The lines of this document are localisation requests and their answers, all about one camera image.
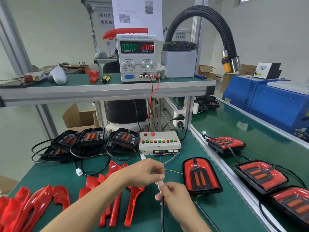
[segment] cardboard box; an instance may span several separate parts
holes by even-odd
[[[12,178],[8,178],[3,175],[0,175],[0,195],[9,194],[14,189],[14,187],[17,185],[17,183],[18,181]]]
[[[77,132],[100,127],[95,110],[79,111],[76,103],[65,111],[62,119],[68,130]]]
[[[213,69],[215,69],[215,68],[212,67],[212,66],[207,66],[207,65],[200,64],[198,66],[198,74],[201,75],[201,76],[207,76],[207,78],[215,80],[216,79],[216,74],[213,73],[213,71],[214,71]]]
[[[229,84],[230,80],[232,79],[233,76],[245,76],[248,73],[254,73],[256,70],[257,66],[253,65],[247,65],[247,64],[242,64],[241,65],[241,70],[238,72],[238,74],[224,74],[223,79],[222,79],[222,84],[221,84],[221,89],[220,92],[223,93]]]

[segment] black shirt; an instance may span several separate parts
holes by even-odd
[[[120,73],[119,60],[116,62],[106,63],[102,73]],[[129,124],[145,121],[147,119],[147,107],[145,99],[134,100],[137,106],[136,109],[133,100],[118,100],[107,102],[107,120],[111,123]]]

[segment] person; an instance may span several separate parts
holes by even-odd
[[[101,215],[126,187],[144,187],[152,183],[159,183],[164,202],[183,231],[211,232],[200,217],[186,187],[175,182],[164,184],[164,175],[163,163],[150,158],[116,171],[61,212],[41,232],[92,231],[98,225]],[[155,196],[156,200],[162,199],[161,193]]]
[[[102,73],[112,74],[120,73],[119,60],[104,64]],[[107,102],[106,119],[110,123],[130,124],[143,122],[147,119],[147,107],[145,99],[135,99],[136,109],[133,100],[118,100]]]

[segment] white paper sheet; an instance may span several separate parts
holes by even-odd
[[[98,17],[100,21],[100,26],[103,29],[103,33],[106,33],[107,31],[115,28],[113,10],[98,10]],[[105,41],[107,50],[114,50],[117,39],[106,39]]]
[[[112,0],[115,28],[148,28],[149,35],[164,41],[162,0]]]

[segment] green work surface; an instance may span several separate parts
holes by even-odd
[[[101,78],[105,76],[106,74],[100,74],[100,79],[97,80],[93,85],[102,85]],[[33,87],[51,87],[51,86],[77,86],[77,85],[92,85],[90,84],[89,80],[90,77],[88,74],[67,74],[67,82],[65,85],[58,85],[55,82],[49,82],[45,81],[42,83],[38,83],[37,85],[34,85]],[[121,81],[121,76],[120,73],[114,73],[110,74],[111,79],[108,85],[116,85],[116,84],[138,84],[138,83],[150,83],[149,81],[145,82],[122,82]],[[165,78],[160,80],[161,83],[165,82],[190,82],[190,81],[203,81],[202,79],[192,77],[192,78]]]
[[[182,172],[183,161],[192,157],[206,157],[209,159],[208,155],[204,152],[191,133],[188,133],[186,139],[182,142],[181,153],[172,163],[167,163],[165,168]],[[170,158],[170,155],[162,156],[162,162],[165,162]],[[95,159],[85,160],[85,171],[95,171],[95,169],[102,168],[102,166],[105,165],[106,160],[107,156],[99,156]],[[128,164],[132,164],[139,160],[140,157],[137,155],[132,161],[128,162]],[[252,232],[267,231],[226,177],[212,161],[211,163],[222,184],[223,192],[209,196],[202,196],[199,198],[199,203],[221,232],[247,232],[249,228]],[[183,176],[179,173],[166,171],[165,182],[168,181],[183,183]],[[68,189],[71,202],[75,202],[78,199],[79,190],[86,185],[86,177],[78,177],[75,173],[74,164],[72,163],[60,164],[55,162],[35,164],[10,195],[14,195],[21,186],[28,187],[33,194],[35,191],[48,184],[51,184],[52,186],[65,186]],[[124,226],[124,221],[129,204],[130,190],[125,189],[121,197],[117,226],[113,229],[109,228],[109,219],[107,219],[104,228],[96,228],[94,231],[161,231],[160,203],[154,199],[158,192],[158,187],[155,184],[145,187],[145,191],[137,198],[132,225],[131,227],[126,228]],[[44,215],[36,223],[32,232],[40,231],[53,218],[55,218],[61,210],[62,206],[55,206],[52,201],[45,210]],[[180,225],[173,219],[167,208],[165,208],[164,223],[166,232],[182,231]]]
[[[192,125],[200,133],[206,131],[207,135],[211,137],[233,137],[242,140],[246,144],[242,151],[243,155],[250,159],[281,165],[296,173],[309,186],[309,151],[306,148],[252,120],[233,107],[223,102],[219,103],[218,109],[201,112],[193,117]],[[239,128],[246,125],[248,125],[246,130]],[[232,156],[222,156],[222,159],[232,169],[237,165]],[[289,185],[302,186],[289,172],[285,170],[282,172],[289,178]],[[268,204],[266,206],[287,231],[301,231],[289,223],[273,207]]]

